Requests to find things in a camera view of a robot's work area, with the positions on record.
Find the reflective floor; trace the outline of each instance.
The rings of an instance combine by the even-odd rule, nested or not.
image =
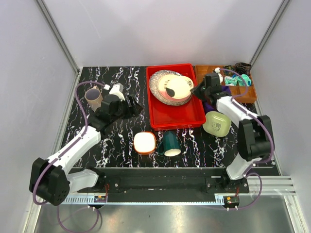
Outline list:
[[[241,206],[251,202],[241,197]],[[60,206],[61,219],[80,209],[81,205]],[[91,232],[98,233],[293,233],[282,197],[260,197],[246,210],[220,211],[204,206],[113,206],[100,209],[99,221]],[[96,220],[96,213],[82,210],[64,222],[74,232],[88,230]],[[57,224],[56,207],[44,205],[36,233],[63,233]]]

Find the white wall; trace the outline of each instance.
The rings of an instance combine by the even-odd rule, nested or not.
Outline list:
[[[45,0],[79,66],[249,62],[281,0]]]
[[[294,181],[311,229],[310,0],[292,1],[252,69],[263,112],[272,119],[281,170]]]
[[[0,35],[0,228],[17,233],[32,162],[52,152],[74,73],[34,0],[1,0]]]

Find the beige mug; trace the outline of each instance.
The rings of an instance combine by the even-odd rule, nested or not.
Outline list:
[[[103,96],[98,86],[94,86],[93,88],[87,90],[84,97],[93,111],[100,108]]]

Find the red tray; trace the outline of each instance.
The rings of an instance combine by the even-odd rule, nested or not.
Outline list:
[[[182,128],[200,127],[205,123],[205,113],[202,102],[195,96],[181,106],[170,106],[159,101],[149,89],[150,77],[159,70],[168,69],[176,71],[192,79],[193,84],[197,86],[191,64],[179,64],[168,66],[154,66],[146,68],[148,107],[151,127],[155,131],[175,130]]]

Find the marble pattern table surface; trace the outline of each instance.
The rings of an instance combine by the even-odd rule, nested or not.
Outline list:
[[[155,132],[149,122],[146,67],[84,67],[79,82],[97,81],[108,85],[121,83],[123,92],[132,95],[143,106],[140,116],[118,120],[107,130],[106,137],[92,147],[75,165],[76,167],[225,167],[237,154],[237,127],[231,126],[226,137],[218,138],[201,128],[174,130],[180,141],[181,154],[176,158],[161,156],[157,152],[141,156],[133,148],[135,134],[141,131],[153,132],[157,145],[163,138],[163,131]],[[90,108],[84,93],[90,85],[81,86],[78,96],[89,114]],[[253,104],[246,107],[256,112]],[[68,119],[62,146],[66,145],[84,125],[83,116],[74,100]]]

